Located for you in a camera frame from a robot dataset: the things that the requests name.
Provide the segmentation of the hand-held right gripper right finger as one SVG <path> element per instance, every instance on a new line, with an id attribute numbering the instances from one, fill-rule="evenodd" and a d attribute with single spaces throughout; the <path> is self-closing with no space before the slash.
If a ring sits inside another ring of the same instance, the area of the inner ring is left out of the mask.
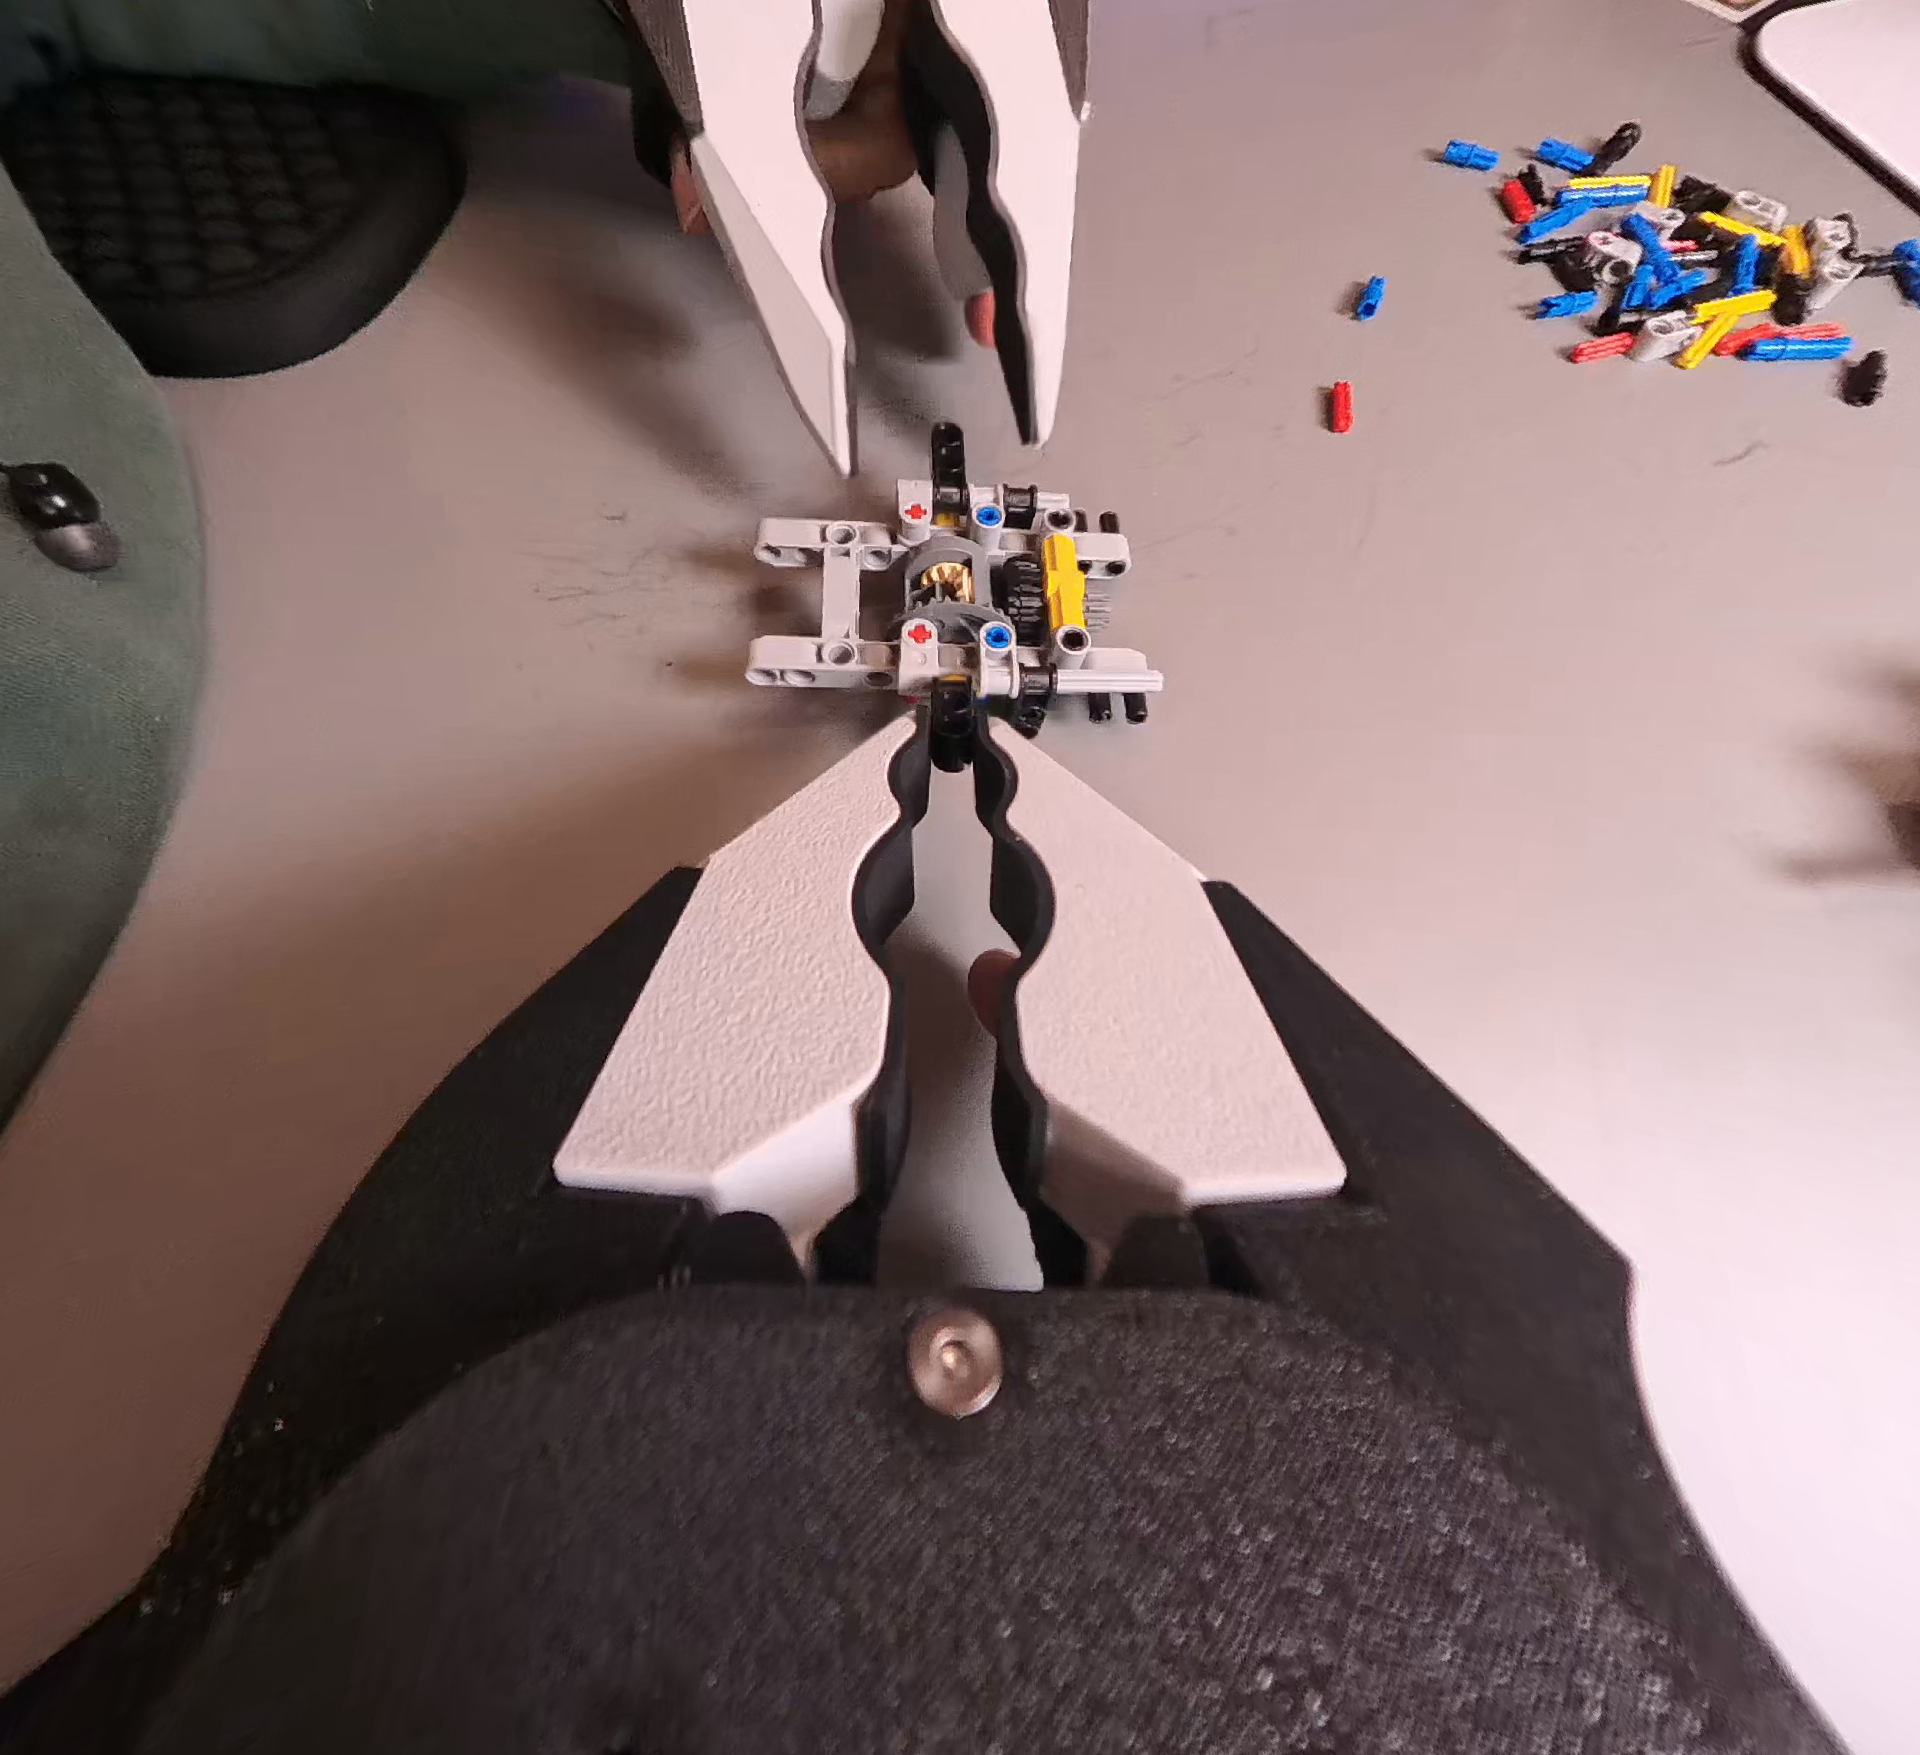
<path id="1" fill-rule="evenodd" d="M 981 731 L 993 1136 L 1043 1263 L 1145 1218 L 1321 1198 L 1346 1171 L 1204 876 L 1006 722 Z"/>

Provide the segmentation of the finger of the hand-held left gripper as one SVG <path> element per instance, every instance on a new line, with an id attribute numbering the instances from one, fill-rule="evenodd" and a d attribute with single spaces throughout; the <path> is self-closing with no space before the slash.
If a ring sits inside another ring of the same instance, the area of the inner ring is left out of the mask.
<path id="1" fill-rule="evenodd" d="M 680 4 L 695 104 L 688 159 L 707 223 L 807 428 L 850 477 L 852 344 L 828 254 L 830 192 L 803 125 L 817 0 Z"/>
<path id="2" fill-rule="evenodd" d="M 993 301 L 1020 442 L 1047 442 L 1063 376 L 1084 67 L 1049 0 L 914 0 L 903 102 L 957 303 Z"/>

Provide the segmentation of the person's green sweater torso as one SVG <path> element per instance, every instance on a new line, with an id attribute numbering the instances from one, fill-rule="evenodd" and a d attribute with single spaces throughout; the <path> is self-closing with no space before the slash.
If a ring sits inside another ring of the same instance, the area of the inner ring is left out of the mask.
<path id="1" fill-rule="evenodd" d="M 1 184 L 1 450 L 54 464 L 117 536 L 62 569 L 3 507 L 1 1118 L 126 925 L 175 813 L 203 663 L 187 460 L 132 354 Z"/>

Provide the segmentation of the grey lego gear assembly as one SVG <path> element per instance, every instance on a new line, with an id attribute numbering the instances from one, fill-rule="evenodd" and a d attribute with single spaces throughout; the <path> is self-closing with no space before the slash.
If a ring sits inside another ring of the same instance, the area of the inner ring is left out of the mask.
<path id="1" fill-rule="evenodd" d="M 750 641 L 756 688 L 910 704 L 965 692 L 1036 735 L 1063 704 L 1139 724 L 1165 686 L 1108 638 L 1129 542 L 1112 512 L 1092 518 L 1063 493 L 901 481 L 891 520 L 766 518 L 754 557 L 817 589 L 811 630 Z"/>

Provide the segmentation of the pile of small lego pins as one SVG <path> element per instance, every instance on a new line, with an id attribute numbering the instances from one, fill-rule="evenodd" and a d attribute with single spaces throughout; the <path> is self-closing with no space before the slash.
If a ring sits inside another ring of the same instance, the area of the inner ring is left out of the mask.
<path id="1" fill-rule="evenodd" d="M 1851 211 L 1796 213 L 1763 190 L 1646 165 L 1642 143 L 1624 122 L 1597 145 L 1540 139 L 1515 161 L 1466 139 L 1434 153 L 1489 184 L 1511 262 L 1540 276 L 1522 317 L 1571 368 L 1808 366 L 1839 391 L 1851 360 L 1884 352 L 1859 339 L 1869 296 L 1915 313 L 1915 239 L 1872 245 Z"/>

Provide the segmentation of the black clip-on microphone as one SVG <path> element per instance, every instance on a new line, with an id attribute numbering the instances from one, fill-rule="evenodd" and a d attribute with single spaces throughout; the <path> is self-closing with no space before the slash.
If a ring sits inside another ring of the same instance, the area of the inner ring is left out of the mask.
<path id="1" fill-rule="evenodd" d="M 1 487 L 11 516 L 56 567 L 99 575 L 119 565 L 121 546 L 101 503 L 66 466 L 3 464 Z"/>

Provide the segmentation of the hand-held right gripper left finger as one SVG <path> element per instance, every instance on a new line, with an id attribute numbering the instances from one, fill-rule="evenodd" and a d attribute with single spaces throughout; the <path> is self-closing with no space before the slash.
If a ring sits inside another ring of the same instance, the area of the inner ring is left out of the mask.
<path id="1" fill-rule="evenodd" d="M 907 1128 L 887 944 L 918 819 L 901 718 L 707 858 L 559 1146 L 562 1187 L 760 1214 L 797 1253 L 883 1208 Z"/>

